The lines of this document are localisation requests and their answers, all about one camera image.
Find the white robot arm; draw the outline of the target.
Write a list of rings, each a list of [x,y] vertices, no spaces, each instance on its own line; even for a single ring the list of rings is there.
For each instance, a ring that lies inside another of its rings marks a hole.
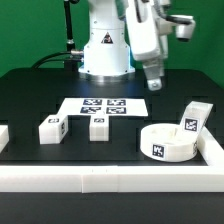
[[[164,0],[88,0],[89,41],[79,73],[97,83],[132,77],[133,60],[140,62],[148,88],[162,88],[167,35],[172,26],[161,14]]]

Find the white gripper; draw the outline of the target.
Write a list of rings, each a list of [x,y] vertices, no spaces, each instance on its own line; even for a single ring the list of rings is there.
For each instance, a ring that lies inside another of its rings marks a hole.
[[[156,0],[128,0],[126,24],[133,58],[143,62],[148,89],[162,88],[163,61],[168,57],[167,35],[172,25],[159,16]]]

